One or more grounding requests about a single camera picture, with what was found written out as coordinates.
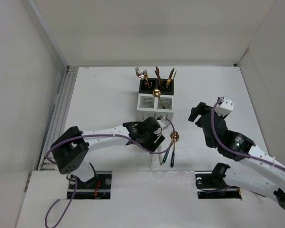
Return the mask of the beige plastic spoon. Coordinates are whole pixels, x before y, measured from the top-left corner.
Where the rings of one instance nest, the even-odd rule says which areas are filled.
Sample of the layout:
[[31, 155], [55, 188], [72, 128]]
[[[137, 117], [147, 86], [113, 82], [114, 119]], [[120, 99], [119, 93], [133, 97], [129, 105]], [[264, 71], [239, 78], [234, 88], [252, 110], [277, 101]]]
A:
[[158, 151], [158, 153], [159, 153], [159, 154], [158, 154], [159, 164], [160, 164], [160, 165], [163, 165], [163, 159], [162, 159], [162, 154], [161, 154], [161, 152], [162, 152], [161, 146], [158, 147], [157, 151]]

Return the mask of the gold spoon green handle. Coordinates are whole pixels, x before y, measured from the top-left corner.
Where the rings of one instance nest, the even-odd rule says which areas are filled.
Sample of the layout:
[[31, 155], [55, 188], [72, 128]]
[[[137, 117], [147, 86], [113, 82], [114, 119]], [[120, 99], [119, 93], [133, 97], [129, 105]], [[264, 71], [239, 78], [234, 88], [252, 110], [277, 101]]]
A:
[[170, 151], [170, 150], [168, 150], [168, 151], [165, 153], [165, 155], [164, 155], [164, 157], [163, 157], [163, 163], [166, 162], [166, 160], [167, 160], [167, 158], [168, 158], [169, 151]]
[[152, 91], [152, 94], [153, 94], [154, 97], [156, 97], [156, 98], [159, 99], [162, 108], [165, 109], [165, 106], [164, 106], [164, 104], [163, 104], [163, 102], [162, 102], [162, 100], [161, 100], [161, 98], [160, 98], [160, 96], [161, 96], [161, 91], [160, 91], [158, 88], [155, 88], [155, 89]]
[[171, 155], [170, 167], [173, 168], [174, 167], [174, 163], [175, 163], [176, 143], [179, 140], [179, 133], [177, 131], [175, 131], [174, 133], [171, 133], [170, 136], [171, 136], [171, 139], [173, 141], [173, 150], [172, 150], [172, 155]]

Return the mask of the gold knife green handle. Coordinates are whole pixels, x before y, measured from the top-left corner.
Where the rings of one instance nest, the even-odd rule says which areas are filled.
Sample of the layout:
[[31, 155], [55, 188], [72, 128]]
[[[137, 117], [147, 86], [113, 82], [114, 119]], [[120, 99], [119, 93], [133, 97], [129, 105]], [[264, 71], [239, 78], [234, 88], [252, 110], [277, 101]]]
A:
[[174, 83], [174, 79], [175, 79], [176, 73], [177, 73], [177, 70], [174, 72], [174, 74], [172, 76], [172, 79], [171, 79], [171, 82], [170, 82], [170, 86], [172, 86], [172, 84]]
[[167, 82], [166, 82], [166, 88], [169, 87], [169, 84], [170, 84], [170, 82], [172, 80], [172, 76], [173, 76], [174, 71], [175, 71], [174, 68], [170, 71], [169, 77], [168, 77]]
[[162, 79], [160, 77], [160, 71], [159, 71], [159, 68], [157, 66], [155, 66], [155, 74], [156, 74], [157, 79], [158, 79], [158, 86], [161, 87]]

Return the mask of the rose gold fork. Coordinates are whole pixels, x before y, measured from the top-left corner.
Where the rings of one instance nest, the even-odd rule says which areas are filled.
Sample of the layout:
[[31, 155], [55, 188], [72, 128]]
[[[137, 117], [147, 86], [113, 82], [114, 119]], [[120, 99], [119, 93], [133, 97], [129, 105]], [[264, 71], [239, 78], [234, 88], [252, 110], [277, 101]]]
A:
[[144, 78], [144, 75], [143, 75], [143, 70], [138, 70], [138, 78], [143, 81], [144, 83], [146, 83], [146, 80]]

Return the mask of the rose gold knife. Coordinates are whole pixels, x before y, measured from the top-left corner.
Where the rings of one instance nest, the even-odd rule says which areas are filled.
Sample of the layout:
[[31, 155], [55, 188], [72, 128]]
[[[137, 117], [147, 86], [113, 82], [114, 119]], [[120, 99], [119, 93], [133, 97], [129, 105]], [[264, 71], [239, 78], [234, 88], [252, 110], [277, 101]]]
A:
[[157, 78], [158, 78], [159, 87], [160, 87], [160, 89], [162, 89], [163, 81], [162, 81], [162, 79], [160, 77], [160, 71], [159, 71], [158, 67], [156, 67], [156, 75], [157, 75]]

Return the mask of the silver fork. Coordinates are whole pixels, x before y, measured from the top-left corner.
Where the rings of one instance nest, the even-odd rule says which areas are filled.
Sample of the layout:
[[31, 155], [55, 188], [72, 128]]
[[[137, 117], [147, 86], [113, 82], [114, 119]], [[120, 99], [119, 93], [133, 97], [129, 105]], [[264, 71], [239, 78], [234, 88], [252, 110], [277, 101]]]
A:
[[143, 71], [140, 70], [139, 67], [135, 67], [135, 72], [136, 72], [137, 77], [138, 77], [140, 80], [143, 80], [143, 79], [144, 79]]

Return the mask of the gold fork green handle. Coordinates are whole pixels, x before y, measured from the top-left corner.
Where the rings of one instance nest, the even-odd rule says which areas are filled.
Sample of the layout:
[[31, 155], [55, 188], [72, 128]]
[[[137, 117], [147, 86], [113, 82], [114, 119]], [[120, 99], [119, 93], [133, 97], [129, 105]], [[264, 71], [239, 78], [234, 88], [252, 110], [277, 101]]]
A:
[[146, 69], [143, 69], [143, 75], [144, 75], [144, 78], [145, 78], [145, 80], [147, 82], [148, 88], [150, 88], [150, 85], [149, 85], [149, 82], [148, 82], [147, 70]]

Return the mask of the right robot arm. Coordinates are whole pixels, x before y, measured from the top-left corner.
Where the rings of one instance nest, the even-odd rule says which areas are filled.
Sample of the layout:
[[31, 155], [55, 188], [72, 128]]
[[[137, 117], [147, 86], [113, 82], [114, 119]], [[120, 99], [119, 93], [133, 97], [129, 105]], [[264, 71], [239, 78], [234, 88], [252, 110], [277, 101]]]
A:
[[225, 118], [233, 111], [232, 100], [219, 98], [213, 107], [200, 102], [191, 109], [188, 120], [203, 130], [206, 146], [222, 156], [259, 173], [253, 176], [235, 171], [230, 165], [217, 163], [205, 179], [196, 178], [203, 191], [221, 191], [235, 186], [276, 202], [285, 210], [285, 166], [265, 153], [247, 136], [227, 128]]

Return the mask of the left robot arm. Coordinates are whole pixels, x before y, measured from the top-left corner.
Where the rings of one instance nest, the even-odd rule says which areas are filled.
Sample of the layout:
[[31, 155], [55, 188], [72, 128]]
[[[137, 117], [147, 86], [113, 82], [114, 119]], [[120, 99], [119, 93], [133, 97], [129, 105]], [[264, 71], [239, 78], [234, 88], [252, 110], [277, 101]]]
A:
[[148, 153], [154, 153], [164, 141], [162, 130], [168, 126], [163, 117], [148, 117], [140, 122], [127, 122], [100, 131], [81, 131], [77, 126], [67, 129], [50, 147], [54, 163], [62, 175], [71, 174], [85, 188], [95, 186], [95, 169], [85, 157], [89, 152], [112, 146], [134, 144]]

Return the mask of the white utensil container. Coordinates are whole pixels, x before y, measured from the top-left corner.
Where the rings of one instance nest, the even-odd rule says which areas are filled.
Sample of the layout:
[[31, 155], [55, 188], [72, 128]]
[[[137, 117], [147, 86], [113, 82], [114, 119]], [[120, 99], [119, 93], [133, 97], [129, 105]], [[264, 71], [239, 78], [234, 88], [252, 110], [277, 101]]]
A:
[[174, 115], [174, 97], [161, 95], [159, 98], [152, 94], [138, 94], [137, 119], [144, 121], [149, 117], [155, 119], [163, 116], [172, 121]]

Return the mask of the black utensil container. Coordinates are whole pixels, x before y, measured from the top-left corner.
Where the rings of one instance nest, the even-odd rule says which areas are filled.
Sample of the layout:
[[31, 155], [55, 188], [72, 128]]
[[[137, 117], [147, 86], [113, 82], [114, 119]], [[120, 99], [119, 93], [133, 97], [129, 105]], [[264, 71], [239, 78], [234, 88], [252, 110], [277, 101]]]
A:
[[162, 79], [161, 85], [159, 85], [157, 78], [149, 78], [148, 82], [146, 80], [141, 80], [138, 92], [142, 94], [151, 94], [154, 89], [159, 89], [162, 95], [174, 95], [174, 81], [171, 80], [167, 87], [167, 79]]

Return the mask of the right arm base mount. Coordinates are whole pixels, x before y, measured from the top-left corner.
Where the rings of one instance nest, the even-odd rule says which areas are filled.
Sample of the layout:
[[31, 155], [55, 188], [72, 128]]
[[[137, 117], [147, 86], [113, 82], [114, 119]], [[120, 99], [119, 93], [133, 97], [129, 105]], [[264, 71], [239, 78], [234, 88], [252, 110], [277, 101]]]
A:
[[210, 199], [241, 199], [240, 188], [225, 183], [225, 172], [230, 166], [218, 163], [212, 171], [196, 171], [197, 197], [201, 200]]

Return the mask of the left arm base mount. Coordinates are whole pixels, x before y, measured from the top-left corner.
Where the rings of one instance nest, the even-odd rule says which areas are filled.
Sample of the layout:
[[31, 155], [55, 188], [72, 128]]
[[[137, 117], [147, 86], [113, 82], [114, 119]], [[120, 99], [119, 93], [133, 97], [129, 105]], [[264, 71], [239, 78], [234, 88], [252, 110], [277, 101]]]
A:
[[89, 167], [94, 171], [94, 177], [87, 181], [82, 182], [77, 178], [77, 190], [75, 192], [75, 200], [108, 200], [111, 196], [111, 182], [112, 173], [111, 172], [100, 172], [97, 173], [91, 163]]

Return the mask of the aluminium rail frame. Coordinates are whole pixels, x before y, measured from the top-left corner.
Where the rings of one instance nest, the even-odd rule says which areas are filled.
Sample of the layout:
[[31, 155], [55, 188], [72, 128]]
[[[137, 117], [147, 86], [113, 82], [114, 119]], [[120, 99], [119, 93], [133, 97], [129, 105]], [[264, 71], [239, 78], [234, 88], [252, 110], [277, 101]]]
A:
[[55, 167], [45, 159], [45, 154], [50, 146], [63, 134], [69, 106], [78, 74], [78, 67], [68, 66], [61, 82], [59, 92], [54, 100], [53, 115], [50, 119], [45, 142], [39, 157], [36, 170], [53, 170]]

